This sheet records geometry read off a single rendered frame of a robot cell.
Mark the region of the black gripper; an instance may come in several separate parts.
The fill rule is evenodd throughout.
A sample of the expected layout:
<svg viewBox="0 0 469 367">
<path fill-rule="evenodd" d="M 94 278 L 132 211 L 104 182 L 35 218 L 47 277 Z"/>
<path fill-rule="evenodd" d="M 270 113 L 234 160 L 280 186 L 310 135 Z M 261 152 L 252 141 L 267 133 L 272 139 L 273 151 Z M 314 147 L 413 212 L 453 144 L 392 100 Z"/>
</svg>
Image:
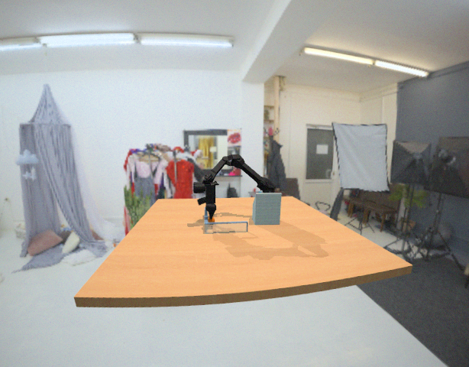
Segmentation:
<svg viewBox="0 0 469 367">
<path fill-rule="evenodd" d="M 207 197 L 208 202 L 205 205 L 205 210 L 209 212 L 209 219 L 212 219 L 215 211 L 216 211 L 216 205 L 215 205 L 215 193 L 206 193 L 205 197 Z"/>
</svg>

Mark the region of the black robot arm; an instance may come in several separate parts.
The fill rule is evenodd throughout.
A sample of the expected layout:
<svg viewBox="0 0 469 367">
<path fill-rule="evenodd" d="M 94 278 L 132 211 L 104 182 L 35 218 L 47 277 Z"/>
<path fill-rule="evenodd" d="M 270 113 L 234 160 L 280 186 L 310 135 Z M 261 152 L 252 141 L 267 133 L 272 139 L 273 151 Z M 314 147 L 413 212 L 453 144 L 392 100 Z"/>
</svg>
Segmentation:
<svg viewBox="0 0 469 367">
<path fill-rule="evenodd" d="M 204 191 L 206 193 L 215 193 L 215 185 L 219 184 L 217 181 L 213 182 L 213 180 L 215 179 L 216 174 L 225 165 L 242 169 L 248 176 L 257 182 L 257 187 L 262 190 L 263 193 L 275 193 L 276 186 L 269 179 L 260 176 L 251 167 L 245 164 L 243 157 L 239 154 L 224 156 L 212 170 L 205 174 L 203 182 L 193 182 L 193 193 L 204 193 Z M 199 206 L 205 202 L 208 202 L 207 197 L 203 197 L 197 200 Z"/>
</svg>

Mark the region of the clear l-shaped low wall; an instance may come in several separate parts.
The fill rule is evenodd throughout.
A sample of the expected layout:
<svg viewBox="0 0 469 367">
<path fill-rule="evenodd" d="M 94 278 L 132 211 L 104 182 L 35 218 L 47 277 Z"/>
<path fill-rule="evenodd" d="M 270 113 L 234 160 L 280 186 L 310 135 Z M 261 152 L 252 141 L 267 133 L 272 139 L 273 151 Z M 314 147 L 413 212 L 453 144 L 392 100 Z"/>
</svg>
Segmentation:
<svg viewBox="0 0 469 367">
<path fill-rule="evenodd" d="M 204 224 L 205 234 L 247 232 L 247 223 Z"/>
</svg>

